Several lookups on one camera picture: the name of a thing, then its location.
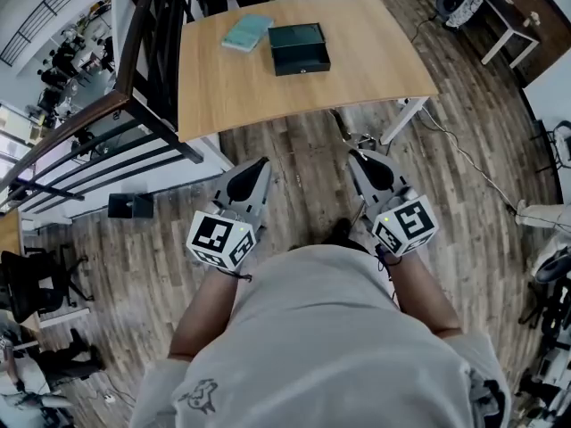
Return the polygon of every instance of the shirt logo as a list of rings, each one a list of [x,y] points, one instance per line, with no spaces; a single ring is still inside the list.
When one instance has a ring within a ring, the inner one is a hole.
[[[192,393],[185,393],[178,402],[186,399],[187,405],[191,409],[198,409],[208,415],[208,411],[216,412],[212,404],[212,393],[218,388],[218,384],[214,379],[203,379],[198,382]]]

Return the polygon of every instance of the black box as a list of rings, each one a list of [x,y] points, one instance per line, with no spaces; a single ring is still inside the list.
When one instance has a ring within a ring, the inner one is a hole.
[[[276,76],[329,71],[331,61],[319,24],[268,29]]]
[[[153,218],[150,193],[110,193],[108,218]]]

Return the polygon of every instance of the wooden floor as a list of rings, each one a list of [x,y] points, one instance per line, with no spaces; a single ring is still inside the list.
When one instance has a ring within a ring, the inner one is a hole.
[[[432,0],[384,2],[409,37],[433,13]],[[420,28],[415,46],[441,92],[428,110],[458,136],[512,202],[554,202],[550,175],[534,174],[547,164],[547,156],[540,141],[529,141],[534,132],[513,73],[501,56],[484,67],[480,53],[492,41],[477,26],[468,34],[453,35],[435,22]],[[394,103],[380,103],[347,108],[343,115],[354,130],[378,136],[397,112]],[[421,112],[390,151],[428,195],[441,224],[423,255],[465,327],[490,332],[513,387],[537,345],[537,332],[517,324],[527,301],[525,261],[548,234],[518,228],[499,195],[448,138],[423,123],[434,127]],[[233,130],[222,143],[234,162],[267,155],[274,169],[268,230],[250,266],[292,245],[318,243],[336,219],[353,217],[360,206],[345,166],[347,148],[327,112]],[[40,338],[46,347],[67,346],[68,329],[74,326],[103,351],[107,375],[65,388],[76,404],[79,426],[127,426],[130,407],[121,400],[108,405],[101,394],[112,390],[110,377],[119,391],[136,396],[145,364],[165,356],[173,329],[203,278],[203,267],[190,259],[184,243],[211,185],[156,195],[154,220],[109,220],[101,212],[71,227],[50,227],[31,240],[52,248],[72,241],[77,254],[89,257],[79,282],[95,295],[94,312],[51,327]],[[355,237],[372,249],[359,222]]]

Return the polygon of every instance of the light blue book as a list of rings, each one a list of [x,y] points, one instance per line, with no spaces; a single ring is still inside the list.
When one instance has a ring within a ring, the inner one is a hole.
[[[249,53],[272,25],[274,21],[268,16],[246,14],[222,39],[222,45]]]

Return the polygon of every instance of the railing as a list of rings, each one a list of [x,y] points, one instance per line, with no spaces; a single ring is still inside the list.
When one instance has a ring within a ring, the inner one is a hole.
[[[180,143],[175,133],[177,128],[178,49],[185,13],[187,18],[191,18],[189,5],[186,0],[138,0],[121,54],[120,70],[114,90],[68,118],[64,124],[51,132],[16,163],[6,177],[0,180],[0,193],[9,186],[13,189],[13,192],[0,204],[0,207],[6,203],[18,201],[23,193],[31,191],[31,194],[24,200],[19,201],[18,204],[11,205],[11,208],[20,208],[24,203],[28,203],[40,194],[45,193],[46,195],[43,198],[31,203],[24,209],[25,211],[34,209],[34,212],[43,212],[63,202],[82,201],[86,193],[92,192],[97,188],[168,163],[180,161],[184,158],[194,163],[203,161],[203,156],[188,144]],[[142,47],[149,65],[147,78],[137,70],[137,59]],[[135,98],[135,91],[147,101],[148,107]],[[41,157],[48,154],[78,131],[87,128],[100,119],[114,115],[118,111],[128,113],[133,119],[97,136],[86,144],[82,144],[38,172],[29,181],[18,178],[25,169],[33,166]],[[139,125],[146,127],[151,134],[122,144],[119,147],[114,147],[107,153],[61,174],[45,185],[38,182],[39,179],[61,167],[66,161],[74,159],[81,153],[89,152],[99,144],[122,135]],[[102,161],[117,157],[159,138],[166,142],[167,145],[139,154],[128,160],[121,160],[90,176],[79,179],[76,177],[75,179],[78,180],[72,184],[58,186],[66,179],[76,176],[85,169],[94,167]],[[135,163],[173,150],[178,151],[176,156],[151,163],[127,173],[123,172],[116,177],[107,178],[99,184],[91,185],[78,191],[81,185],[90,183],[99,177],[107,176],[115,170],[124,169]],[[57,202],[49,203],[55,197],[60,197],[60,199]]]
[[[40,30],[56,17],[70,1],[42,0],[4,47],[4,50],[0,53],[0,60],[12,67]]]

